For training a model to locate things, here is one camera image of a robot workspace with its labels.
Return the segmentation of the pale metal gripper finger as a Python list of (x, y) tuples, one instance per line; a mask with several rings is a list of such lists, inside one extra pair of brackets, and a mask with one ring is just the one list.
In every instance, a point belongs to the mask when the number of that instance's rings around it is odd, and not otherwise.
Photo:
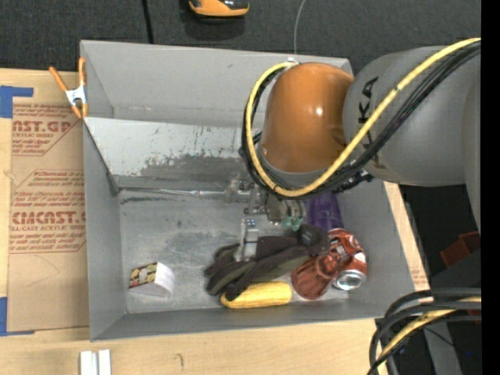
[(253, 189), (254, 184), (250, 180), (231, 180), (224, 191), (223, 200), (227, 204), (248, 204)]
[(241, 221), (241, 234), (239, 246), (235, 252), (237, 261), (245, 261), (255, 256), (257, 242), (259, 239), (259, 228), (254, 218), (245, 217)]

